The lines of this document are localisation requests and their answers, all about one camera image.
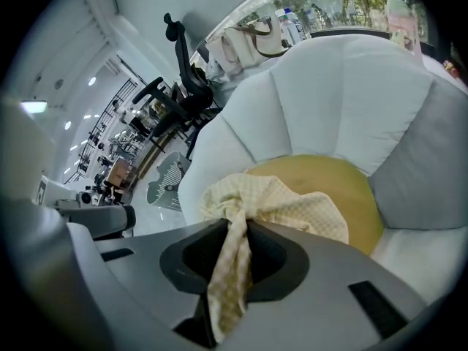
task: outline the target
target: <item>water bottle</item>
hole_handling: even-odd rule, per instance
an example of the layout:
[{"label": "water bottle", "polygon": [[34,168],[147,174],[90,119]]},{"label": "water bottle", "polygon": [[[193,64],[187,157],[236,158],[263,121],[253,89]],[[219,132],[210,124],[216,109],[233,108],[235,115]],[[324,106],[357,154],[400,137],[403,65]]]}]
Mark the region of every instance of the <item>water bottle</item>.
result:
[{"label": "water bottle", "polygon": [[284,8],[284,13],[286,14],[287,18],[292,23],[294,23],[296,29],[298,30],[299,37],[301,38],[301,40],[305,40],[306,35],[304,34],[304,29],[302,27],[302,23],[298,19],[298,16],[294,12],[291,12],[290,8]]},{"label": "water bottle", "polygon": [[275,16],[278,18],[279,29],[281,30],[281,39],[286,42],[287,47],[293,46],[293,39],[287,28],[283,25],[284,22],[284,9],[278,9],[275,11]]},{"label": "water bottle", "polygon": [[287,15],[282,16],[279,27],[284,32],[284,39],[289,42],[290,45],[298,44],[302,41],[296,25],[287,18]]}]

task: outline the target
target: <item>yellow checkered towel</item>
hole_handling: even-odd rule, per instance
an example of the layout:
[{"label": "yellow checkered towel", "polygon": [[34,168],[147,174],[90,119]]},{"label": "yellow checkered towel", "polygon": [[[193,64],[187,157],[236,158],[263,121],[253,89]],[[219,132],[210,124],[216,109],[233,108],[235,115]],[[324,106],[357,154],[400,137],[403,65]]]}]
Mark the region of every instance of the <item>yellow checkered towel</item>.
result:
[{"label": "yellow checkered towel", "polygon": [[231,174],[205,191],[200,210],[205,219],[230,222],[208,285],[211,328],[218,343],[246,311],[246,291],[252,284],[247,219],[348,243],[346,221],[326,194],[296,194],[274,176]]}]

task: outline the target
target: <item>white bag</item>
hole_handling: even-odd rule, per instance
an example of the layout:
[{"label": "white bag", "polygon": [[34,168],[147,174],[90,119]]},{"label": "white bag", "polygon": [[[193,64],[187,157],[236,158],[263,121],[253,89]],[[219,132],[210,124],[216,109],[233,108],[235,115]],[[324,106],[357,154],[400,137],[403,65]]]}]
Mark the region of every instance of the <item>white bag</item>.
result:
[{"label": "white bag", "polygon": [[224,33],[222,36],[207,42],[206,48],[210,53],[210,59],[215,59],[227,75],[238,74],[242,71],[239,58],[233,46],[224,37]]},{"label": "white bag", "polygon": [[221,68],[221,65],[219,65],[219,62],[214,58],[214,56],[210,56],[210,59],[208,60],[205,75],[206,79],[209,80],[215,80],[224,75],[224,70]]},{"label": "white bag", "polygon": [[247,26],[232,26],[224,31],[244,69],[254,67],[286,52],[281,44],[278,18],[262,18]]}]

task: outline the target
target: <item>chair headrest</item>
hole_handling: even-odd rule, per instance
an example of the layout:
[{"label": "chair headrest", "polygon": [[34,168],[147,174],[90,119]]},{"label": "chair headrest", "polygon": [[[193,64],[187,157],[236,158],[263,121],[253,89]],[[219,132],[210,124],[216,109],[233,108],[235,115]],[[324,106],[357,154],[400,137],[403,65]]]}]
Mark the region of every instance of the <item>chair headrest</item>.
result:
[{"label": "chair headrest", "polygon": [[164,15],[164,22],[166,22],[167,24],[167,28],[166,28],[167,39],[170,40],[171,42],[175,42],[178,38],[177,23],[173,22],[169,13],[166,13]]}]

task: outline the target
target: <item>glass window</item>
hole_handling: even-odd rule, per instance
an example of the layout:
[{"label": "glass window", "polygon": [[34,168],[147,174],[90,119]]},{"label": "glass window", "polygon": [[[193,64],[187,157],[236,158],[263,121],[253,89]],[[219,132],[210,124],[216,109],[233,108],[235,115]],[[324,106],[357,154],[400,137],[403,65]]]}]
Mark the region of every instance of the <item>glass window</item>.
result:
[{"label": "glass window", "polygon": [[[419,0],[403,0],[418,19],[420,40],[428,42],[426,9]],[[388,31],[385,14],[387,0],[247,0],[229,14],[207,38],[219,35],[224,28],[247,23],[259,17],[274,15],[289,7],[302,22],[305,32],[356,27]]]}]

